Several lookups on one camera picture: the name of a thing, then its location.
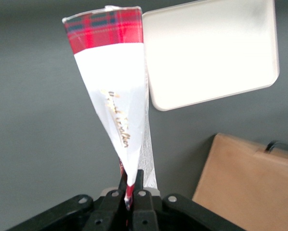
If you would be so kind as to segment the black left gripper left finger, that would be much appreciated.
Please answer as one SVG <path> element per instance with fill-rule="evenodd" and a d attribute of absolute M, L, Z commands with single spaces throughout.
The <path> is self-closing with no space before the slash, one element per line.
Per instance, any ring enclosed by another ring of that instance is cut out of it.
<path fill-rule="evenodd" d="M 109 191 L 95 209 L 87 223 L 87 231 L 124 231 L 126 229 L 126 206 L 124 202 L 127 175 L 123 173 L 116 190 Z"/>

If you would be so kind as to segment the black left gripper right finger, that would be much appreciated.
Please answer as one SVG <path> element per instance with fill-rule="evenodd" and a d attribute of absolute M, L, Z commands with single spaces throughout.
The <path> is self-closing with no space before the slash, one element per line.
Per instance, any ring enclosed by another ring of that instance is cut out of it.
<path fill-rule="evenodd" d="M 154 209 L 153 197 L 159 196 L 159 190 L 144 187 L 144 171 L 137 171 L 132 203 L 132 231 L 158 231 L 157 215 Z"/>

